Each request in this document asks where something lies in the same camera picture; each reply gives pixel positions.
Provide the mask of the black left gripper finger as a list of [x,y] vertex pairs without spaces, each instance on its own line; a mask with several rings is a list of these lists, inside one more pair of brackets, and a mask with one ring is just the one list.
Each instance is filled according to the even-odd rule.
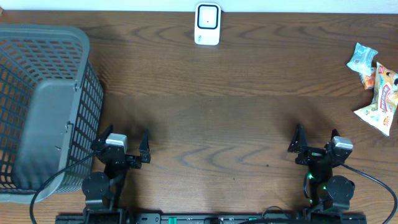
[[144,131],[142,141],[139,146],[139,153],[140,153],[141,162],[150,162],[151,154],[150,154],[150,149],[149,149],[149,131],[148,130]]
[[93,146],[101,146],[106,143],[106,139],[113,132],[113,125],[109,125],[101,134],[93,140]]

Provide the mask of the orange yellow snack bag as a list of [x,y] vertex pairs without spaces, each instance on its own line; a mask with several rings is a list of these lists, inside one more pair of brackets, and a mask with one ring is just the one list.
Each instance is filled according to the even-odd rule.
[[389,136],[397,109],[397,72],[379,62],[376,65],[373,100],[370,105],[354,111],[354,114]]

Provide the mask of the orange white Kleenex tissue pack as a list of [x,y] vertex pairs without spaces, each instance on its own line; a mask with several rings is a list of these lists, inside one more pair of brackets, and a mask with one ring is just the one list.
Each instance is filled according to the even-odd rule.
[[375,85],[376,67],[371,68],[370,74],[360,73],[359,77],[365,90],[373,89]]

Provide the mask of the teal wet wipes pack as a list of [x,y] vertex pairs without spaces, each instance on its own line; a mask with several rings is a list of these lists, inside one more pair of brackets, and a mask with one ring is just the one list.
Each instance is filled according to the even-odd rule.
[[346,65],[355,72],[371,75],[372,61],[377,54],[377,50],[357,43],[353,56]]

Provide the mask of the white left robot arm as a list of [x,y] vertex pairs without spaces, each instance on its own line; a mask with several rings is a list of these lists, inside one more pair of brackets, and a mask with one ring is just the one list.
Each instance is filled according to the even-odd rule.
[[82,183],[86,207],[83,223],[133,223],[128,209],[119,206],[127,172],[150,163],[149,132],[144,131],[139,155],[127,153],[127,136],[113,132],[110,125],[91,144],[95,157],[105,165],[104,171],[90,173]]

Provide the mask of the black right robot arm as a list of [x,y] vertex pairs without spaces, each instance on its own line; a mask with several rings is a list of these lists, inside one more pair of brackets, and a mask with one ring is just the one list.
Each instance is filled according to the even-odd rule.
[[283,210],[270,206],[263,213],[164,213],[162,210],[144,210],[143,220],[161,223],[168,218],[174,222],[221,223],[227,221],[253,222],[341,222],[343,212],[349,209],[354,195],[355,184],[346,177],[333,175],[332,169],[343,166],[353,150],[352,142],[339,135],[334,129],[331,139],[323,148],[310,147],[301,124],[297,125],[288,152],[295,153],[295,163],[308,167],[303,177],[302,191],[310,205],[299,211]]

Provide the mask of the white barcode scanner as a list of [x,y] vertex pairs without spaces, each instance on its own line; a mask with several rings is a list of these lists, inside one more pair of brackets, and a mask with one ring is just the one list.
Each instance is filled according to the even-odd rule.
[[195,43],[198,45],[218,45],[220,29],[221,7],[216,3],[199,3],[195,9]]

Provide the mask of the grey plastic mesh basket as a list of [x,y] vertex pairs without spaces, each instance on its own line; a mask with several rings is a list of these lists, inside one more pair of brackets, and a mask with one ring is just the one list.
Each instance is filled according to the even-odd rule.
[[65,26],[1,25],[1,202],[81,188],[103,88],[90,41]]

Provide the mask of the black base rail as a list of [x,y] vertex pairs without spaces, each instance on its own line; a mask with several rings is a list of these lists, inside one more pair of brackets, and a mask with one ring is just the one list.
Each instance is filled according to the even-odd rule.
[[267,223],[307,223],[306,220],[290,218],[282,213],[267,213],[261,215],[161,215],[158,213],[140,213],[125,215],[119,218],[117,214],[91,215],[85,218],[83,215],[58,215],[55,224],[81,224],[81,223],[126,223],[126,224],[234,224],[259,220]]

